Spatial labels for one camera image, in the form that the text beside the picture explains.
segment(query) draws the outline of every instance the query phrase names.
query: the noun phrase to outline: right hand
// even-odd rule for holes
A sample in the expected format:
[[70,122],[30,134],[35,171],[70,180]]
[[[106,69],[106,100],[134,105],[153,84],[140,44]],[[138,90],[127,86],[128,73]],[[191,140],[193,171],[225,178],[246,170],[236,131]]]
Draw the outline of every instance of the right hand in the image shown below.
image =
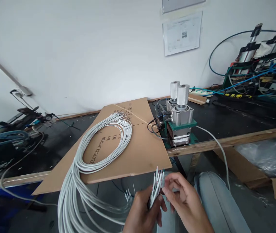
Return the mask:
[[165,187],[162,188],[171,211],[177,211],[186,230],[191,233],[213,233],[213,228],[201,204],[195,188],[181,175],[170,173],[165,177]]

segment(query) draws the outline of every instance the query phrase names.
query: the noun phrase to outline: poster on wall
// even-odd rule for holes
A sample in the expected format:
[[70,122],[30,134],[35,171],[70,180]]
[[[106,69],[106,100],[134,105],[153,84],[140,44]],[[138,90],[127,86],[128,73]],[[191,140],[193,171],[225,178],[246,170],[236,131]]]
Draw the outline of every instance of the poster on wall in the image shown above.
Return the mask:
[[165,56],[199,47],[202,16],[200,11],[163,23]]

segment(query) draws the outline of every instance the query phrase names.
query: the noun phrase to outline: left hand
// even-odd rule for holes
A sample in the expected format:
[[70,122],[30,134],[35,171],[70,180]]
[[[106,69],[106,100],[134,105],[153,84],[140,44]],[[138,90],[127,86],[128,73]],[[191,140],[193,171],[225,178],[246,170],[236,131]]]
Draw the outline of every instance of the left hand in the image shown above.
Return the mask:
[[155,220],[162,226],[162,212],[167,211],[165,201],[162,195],[159,195],[148,210],[148,201],[151,196],[152,185],[143,191],[136,192],[133,205],[127,216],[124,233],[130,232],[152,232]]

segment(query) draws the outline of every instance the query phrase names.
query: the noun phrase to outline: hand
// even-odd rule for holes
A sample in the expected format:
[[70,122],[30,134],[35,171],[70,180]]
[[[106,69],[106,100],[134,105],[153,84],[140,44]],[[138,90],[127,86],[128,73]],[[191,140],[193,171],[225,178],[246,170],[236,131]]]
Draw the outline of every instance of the hand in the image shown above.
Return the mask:
[[200,198],[192,185],[181,173],[170,173],[165,177],[165,187],[162,188],[171,211],[177,211],[186,230],[191,233],[214,232]]
[[159,195],[153,203],[153,206],[148,210],[148,201],[151,196],[152,185],[146,190],[136,192],[133,205],[127,216],[124,233],[127,232],[152,232],[155,220],[158,225],[162,226],[162,212],[167,211],[165,201],[162,195]]

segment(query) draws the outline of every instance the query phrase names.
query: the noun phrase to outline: finger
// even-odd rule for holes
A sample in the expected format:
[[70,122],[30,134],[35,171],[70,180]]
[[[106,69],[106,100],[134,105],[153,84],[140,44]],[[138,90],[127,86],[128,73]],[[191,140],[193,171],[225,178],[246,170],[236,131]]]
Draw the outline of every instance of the finger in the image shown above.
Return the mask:
[[183,189],[183,187],[181,185],[177,184],[176,182],[170,183],[168,188],[171,191],[173,191],[173,188],[175,188],[176,190],[182,190]]
[[170,212],[173,214],[175,212],[175,208],[173,204],[170,203]]
[[[176,195],[176,198],[180,198],[180,192],[174,192],[174,194]],[[170,203],[170,212],[173,214],[175,211],[174,206]]]
[[162,227],[162,212],[161,212],[161,209],[159,209],[159,211],[157,213],[156,221],[157,221],[157,224],[159,225],[159,227]]
[[147,204],[148,201],[149,201],[149,198],[151,196],[151,192],[152,192],[152,185],[150,185],[149,187],[147,187],[145,190],[136,192],[135,199],[139,200],[142,203]]
[[158,213],[158,210],[161,210],[161,205],[162,205],[162,202],[164,201],[164,198],[162,195],[159,195],[154,203],[153,203],[153,206],[152,208],[150,209],[150,212],[149,212],[149,217],[151,219],[156,219],[157,217],[157,213]]
[[176,183],[180,183],[180,185],[184,188],[186,195],[189,195],[191,192],[193,192],[193,190],[195,191],[193,186],[190,185],[190,183],[183,177],[183,175],[181,175],[180,172],[170,173],[165,177],[165,181],[170,179],[173,179]]
[[165,203],[164,199],[163,199],[163,201],[162,201],[161,207],[162,207],[162,210],[163,210],[164,212],[167,211],[167,206],[166,206],[166,203]]
[[163,187],[162,188],[166,198],[169,200],[169,202],[173,205],[173,207],[176,209],[177,212],[182,211],[183,204],[179,197],[177,197],[172,191],[170,191],[168,188]]

